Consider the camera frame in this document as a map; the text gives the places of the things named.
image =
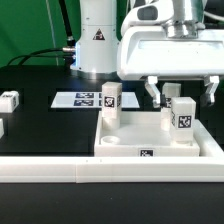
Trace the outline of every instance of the white robot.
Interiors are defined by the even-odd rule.
[[[212,105],[224,74],[224,32],[203,25],[207,0],[132,0],[122,28],[117,73],[146,80],[154,107],[163,106],[158,80],[204,80],[203,105]]]
[[[76,43],[75,75],[88,79],[116,76],[117,0],[81,0],[81,38]]]

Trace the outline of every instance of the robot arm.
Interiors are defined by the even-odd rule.
[[[224,31],[206,30],[199,25],[203,23],[206,3],[132,2],[134,8],[122,26],[117,72],[124,80],[145,80],[154,107],[163,106],[164,101],[156,87],[158,80],[204,80],[207,91],[201,104],[214,103],[219,79],[224,76]]]

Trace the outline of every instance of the black cable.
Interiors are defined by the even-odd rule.
[[[25,56],[24,59],[20,61],[19,65],[23,65],[23,63],[26,62],[33,55],[50,53],[50,52],[57,52],[57,51],[63,51],[63,49],[62,48],[50,48],[50,49],[35,51],[35,52]]]
[[[20,55],[15,58],[12,58],[8,63],[7,66],[9,66],[13,61],[19,59],[19,58],[71,58],[71,55]]]
[[[68,11],[66,8],[66,4],[64,0],[59,0],[59,4],[61,7],[61,13],[62,13],[62,18],[64,21],[64,26],[65,26],[65,32],[67,35],[67,44],[69,47],[73,47],[75,46],[75,39],[73,38],[72,35],[72,29],[71,29],[71,25],[70,25],[70,21],[69,21],[69,17],[68,17]]]

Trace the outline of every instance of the small white box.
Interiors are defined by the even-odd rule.
[[[162,93],[166,98],[179,97],[181,91],[181,84],[178,83],[165,83],[163,85]]]
[[[107,82],[102,85],[103,127],[107,130],[120,126],[122,84]]]
[[[161,109],[161,129],[164,131],[170,130],[171,123],[171,98],[180,97],[181,84],[165,83],[162,93],[166,97],[166,106]]]
[[[196,103],[190,97],[172,98],[170,135],[173,141],[193,141]]]
[[[19,105],[19,93],[16,91],[4,92],[0,96],[0,113],[12,113]]]

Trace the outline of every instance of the table surface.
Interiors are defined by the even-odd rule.
[[[93,156],[99,109],[51,109],[58,91],[100,92],[106,81],[83,80],[63,67],[0,69],[0,91],[16,90],[20,105],[1,114],[0,156]],[[200,83],[183,83],[196,101]],[[123,82],[139,110],[150,110],[143,82]],[[223,93],[197,116],[223,144]],[[223,183],[0,184],[0,222],[5,223],[224,223]]]

